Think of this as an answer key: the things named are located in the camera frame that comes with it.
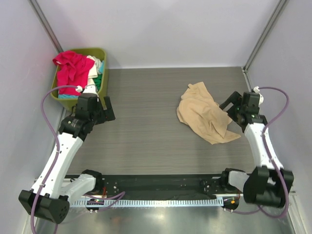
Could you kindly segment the olive green plastic bin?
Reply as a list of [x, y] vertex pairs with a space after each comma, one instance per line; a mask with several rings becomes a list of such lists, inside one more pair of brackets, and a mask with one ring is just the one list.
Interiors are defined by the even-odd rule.
[[[75, 48], [72, 49], [72, 51], [77, 52], [78, 54], [82, 55], [91, 55], [95, 56], [96, 58], [100, 59], [101, 61], [104, 61], [106, 63], [106, 52], [102, 48]], [[107, 87], [108, 87], [108, 78], [109, 78], [109, 70], [103, 66], [103, 73], [99, 75], [101, 78], [100, 82], [100, 88], [98, 88], [97, 94], [100, 98], [104, 98], [107, 95]], [[53, 91], [51, 93], [51, 97], [59, 102], [66, 110], [70, 111], [73, 106], [77, 104], [78, 98], [58, 98], [58, 90]]]

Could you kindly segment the beige t shirt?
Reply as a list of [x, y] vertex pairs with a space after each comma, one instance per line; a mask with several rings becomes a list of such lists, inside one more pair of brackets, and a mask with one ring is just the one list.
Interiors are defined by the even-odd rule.
[[241, 137], [227, 129], [232, 122], [231, 118], [220, 109], [203, 82], [188, 85], [176, 113], [181, 123], [188, 125], [212, 145], [228, 143]]

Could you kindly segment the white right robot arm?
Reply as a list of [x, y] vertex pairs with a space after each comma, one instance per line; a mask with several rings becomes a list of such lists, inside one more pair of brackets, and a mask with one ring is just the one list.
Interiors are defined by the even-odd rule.
[[283, 208], [288, 205], [288, 195], [293, 185], [292, 171], [285, 170], [279, 161], [269, 136], [269, 124], [260, 114], [263, 97], [259, 92], [251, 91], [240, 94], [233, 92], [221, 105], [228, 116], [247, 138], [255, 162], [250, 175], [239, 169], [227, 168], [223, 171], [220, 187], [226, 193], [238, 189], [243, 193], [246, 203], [258, 206]]

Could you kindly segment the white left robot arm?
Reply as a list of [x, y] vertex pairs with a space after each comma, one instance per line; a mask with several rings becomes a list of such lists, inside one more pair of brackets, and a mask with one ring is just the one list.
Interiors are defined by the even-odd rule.
[[98, 195], [103, 190], [102, 174], [84, 170], [70, 184], [63, 180], [78, 149], [95, 125], [115, 120], [109, 96], [100, 100], [96, 94], [82, 94], [73, 113], [60, 124], [56, 145], [41, 175], [30, 190], [23, 190], [19, 201], [31, 219], [41, 218], [60, 224], [67, 216], [70, 205], [81, 196]]

